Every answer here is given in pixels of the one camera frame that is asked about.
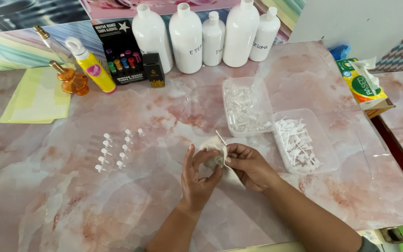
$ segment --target clear plastic container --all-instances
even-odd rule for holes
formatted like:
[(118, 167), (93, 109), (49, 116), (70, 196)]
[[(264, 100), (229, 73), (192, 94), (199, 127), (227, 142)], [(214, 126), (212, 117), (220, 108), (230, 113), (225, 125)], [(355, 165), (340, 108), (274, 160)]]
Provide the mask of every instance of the clear plastic container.
[(279, 137), (278, 129), (275, 129), (273, 131), (273, 137), (274, 140), (276, 141), (276, 146), (278, 147), (279, 153), (281, 154), (281, 157), (283, 159), (284, 166), (288, 172), (292, 174), (309, 175), (309, 174), (330, 172), (339, 168), (340, 162), (337, 157), (337, 154), (335, 153), (332, 145), (329, 142), (329, 139), (324, 133), (323, 128), (318, 122), (318, 119), (310, 109), (299, 108), (277, 112), (274, 114), (275, 122), (283, 118), (285, 120), (287, 119), (299, 120), (303, 118), (302, 123), (305, 124), (304, 129), (307, 129), (307, 133), (312, 138), (312, 142), (310, 143), (310, 145), (313, 147), (312, 152), (315, 154), (316, 158), (322, 163), (313, 172), (301, 173), (294, 170), (292, 164), (288, 160), (283, 144), (281, 143), (281, 138)]
[(274, 129), (273, 109), (261, 79), (228, 78), (222, 83), (222, 94), (228, 129), (234, 137), (255, 136)]

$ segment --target black gift box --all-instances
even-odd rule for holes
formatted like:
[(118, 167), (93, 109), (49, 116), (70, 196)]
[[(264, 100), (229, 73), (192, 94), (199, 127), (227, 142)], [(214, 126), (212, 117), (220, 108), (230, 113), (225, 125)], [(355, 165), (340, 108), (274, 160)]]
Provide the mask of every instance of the black gift box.
[(161, 65), (159, 53), (145, 53), (143, 56), (144, 71), (149, 79), (152, 88), (164, 87), (164, 71), (163, 65)]
[[(130, 50), (132, 54), (134, 52), (138, 52), (139, 56), (141, 57), (141, 53), (131, 27), (132, 26), (130, 25), (129, 20), (93, 25), (96, 34), (102, 41), (107, 62), (113, 62), (116, 59), (120, 60), (120, 54), (125, 53), (126, 50)], [(113, 53), (111, 54), (112, 56), (107, 54), (107, 49), (113, 50)], [(139, 63), (136, 62), (136, 70), (134, 72), (131, 70), (129, 70), (128, 73), (118, 71), (116, 76), (113, 76), (111, 72), (110, 74), (116, 85), (126, 85), (131, 82), (143, 81), (147, 79), (146, 74), (142, 70), (142, 61)]]

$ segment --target green bottle cap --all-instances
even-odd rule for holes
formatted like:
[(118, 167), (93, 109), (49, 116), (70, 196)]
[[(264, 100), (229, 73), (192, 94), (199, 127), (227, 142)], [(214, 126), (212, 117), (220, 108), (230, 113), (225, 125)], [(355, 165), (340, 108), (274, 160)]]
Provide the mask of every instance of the green bottle cap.
[(116, 67), (115, 67), (115, 64), (113, 62), (110, 61), (110, 62), (107, 63), (107, 65), (108, 65), (108, 68), (110, 69), (110, 71), (112, 73), (116, 72)]

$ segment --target white star logo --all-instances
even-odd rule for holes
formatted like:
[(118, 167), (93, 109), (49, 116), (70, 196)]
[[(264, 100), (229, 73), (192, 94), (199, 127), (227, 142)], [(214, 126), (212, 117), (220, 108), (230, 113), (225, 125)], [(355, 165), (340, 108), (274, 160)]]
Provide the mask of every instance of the white star logo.
[(125, 22), (123, 24), (118, 23), (119, 24), (119, 30), (124, 30), (125, 32), (127, 32), (127, 29), (130, 28), (128, 26), (125, 25)]

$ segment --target hand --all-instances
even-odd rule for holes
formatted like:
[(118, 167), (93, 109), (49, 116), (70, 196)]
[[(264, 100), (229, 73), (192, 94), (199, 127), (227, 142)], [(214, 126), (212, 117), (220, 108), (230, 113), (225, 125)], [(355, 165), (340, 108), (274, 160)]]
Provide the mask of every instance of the hand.
[(183, 162), (181, 184), (183, 187), (182, 206), (191, 212), (201, 212), (206, 202), (211, 197), (214, 187), (222, 178), (222, 167), (217, 165), (214, 173), (209, 178), (200, 178), (198, 167), (209, 158), (219, 154), (218, 150), (206, 151), (203, 149), (194, 155), (195, 147), (189, 146)]
[(257, 150), (243, 144), (232, 143), (227, 145), (227, 151), (226, 164), (234, 169), (247, 188), (262, 192), (279, 178)]

